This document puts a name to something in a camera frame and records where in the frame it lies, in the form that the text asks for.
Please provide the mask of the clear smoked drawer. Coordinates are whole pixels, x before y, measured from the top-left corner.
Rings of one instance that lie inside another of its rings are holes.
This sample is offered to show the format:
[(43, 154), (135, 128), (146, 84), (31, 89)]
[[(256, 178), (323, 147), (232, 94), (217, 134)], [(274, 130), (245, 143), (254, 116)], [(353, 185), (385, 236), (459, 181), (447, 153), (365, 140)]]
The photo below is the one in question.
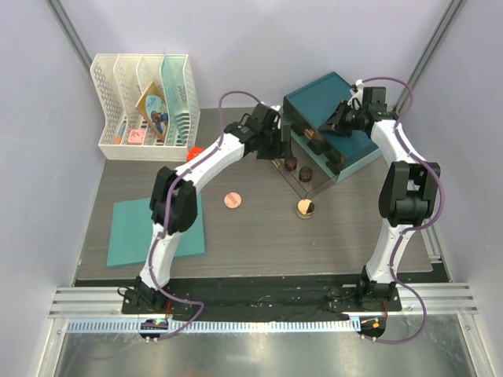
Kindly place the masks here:
[(291, 125), (292, 132), (305, 140), (307, 147), (316, 155), (324, 156), (325, 165), (335, 175), (339, 175), (346, 158), (329, 143), (327, 135), (318, 128), (322, 121), (315, 118), (318, 115), (317, 105), (308, 100), (296, 100), (293, 96), (284, 96), (283, 109), (285, 118)]
[(300, 199), (313, 199), (338, 182), (341, 170), (323, 153), (315, 152), (316, 141), (299, 136), (289, 125), (291, 156), (271, 163)]

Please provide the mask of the dark amber round jar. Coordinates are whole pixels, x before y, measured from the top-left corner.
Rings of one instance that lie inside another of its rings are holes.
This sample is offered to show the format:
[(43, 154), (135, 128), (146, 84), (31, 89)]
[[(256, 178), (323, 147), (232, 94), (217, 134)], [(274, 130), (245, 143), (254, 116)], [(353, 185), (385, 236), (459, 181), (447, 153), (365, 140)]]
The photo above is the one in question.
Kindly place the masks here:
[(313, 170), (310, 167), (301, 167), (299, 170), (299, 181), (302, 183), (307, 183), (312, 180)]

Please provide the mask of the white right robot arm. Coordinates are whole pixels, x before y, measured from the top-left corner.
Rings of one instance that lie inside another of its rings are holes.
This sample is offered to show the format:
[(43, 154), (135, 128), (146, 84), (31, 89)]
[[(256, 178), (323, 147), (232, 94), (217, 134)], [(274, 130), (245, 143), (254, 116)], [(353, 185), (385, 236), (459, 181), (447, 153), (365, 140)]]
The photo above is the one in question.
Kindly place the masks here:
[(393, 299), (397, 270), (410, 237), (432, 216), (440, 168), (428, 163), (402, 132), (397, 115), (377, 102), (341, 101), (320, 131), (348, 135), (361, 130), (381, 150), (388, 165), (378, 199), (383, 219), (379, 239), (358, 279), (354, 298), (359, 307), (375, 309)]

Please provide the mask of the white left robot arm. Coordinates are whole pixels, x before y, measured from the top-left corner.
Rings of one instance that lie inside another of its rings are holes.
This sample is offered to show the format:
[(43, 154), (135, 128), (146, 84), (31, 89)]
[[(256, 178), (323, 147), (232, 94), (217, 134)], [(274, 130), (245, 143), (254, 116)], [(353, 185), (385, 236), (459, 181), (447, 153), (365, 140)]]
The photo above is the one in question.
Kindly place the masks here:
[(198, 215), (197, 195), (202, 188), (231, 164), (254, 152), (258, 159), (292, 156), (291, 126), (280, 120), (259, 125), (229, 124), (220, 137), (191, 161), (172, 170), (160, 169), (150, 200), (152, 241), (147, 260), (125, 303), (140, 313), (159, 313), (169, 299), (163, 288), (171, 278), (171, 264), (181, 235)]

